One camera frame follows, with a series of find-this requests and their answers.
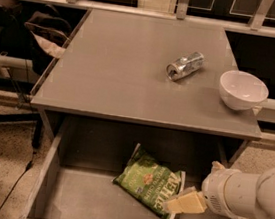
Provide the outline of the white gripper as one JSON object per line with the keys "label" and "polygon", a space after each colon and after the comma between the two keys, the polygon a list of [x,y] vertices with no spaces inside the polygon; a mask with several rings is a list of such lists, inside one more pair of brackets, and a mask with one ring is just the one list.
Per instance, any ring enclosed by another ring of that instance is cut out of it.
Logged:
{"label": "white gripper", "polygon": [[169,214],[204,213],[209,207],[215,214],[233,218],[234,214],[228,207],[225,198],[225,187],[232,175],[239,170],[226,169],[218,161],[212,162],[211,173],[201,184],[201,191],[192,186],[186,188],[163,203],[163,208]]}

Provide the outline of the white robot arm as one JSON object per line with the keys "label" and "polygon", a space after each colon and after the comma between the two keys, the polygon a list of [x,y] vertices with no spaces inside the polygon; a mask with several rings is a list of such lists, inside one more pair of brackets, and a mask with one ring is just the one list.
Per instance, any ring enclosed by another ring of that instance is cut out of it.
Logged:
{"label": "white robot arm", "polygon": [[163,203],[169,214],[204,213],[206,209],[225,217],[275,219],[275,168],[261,174],[226,169],[218,161],[201,184],[182,190]]}

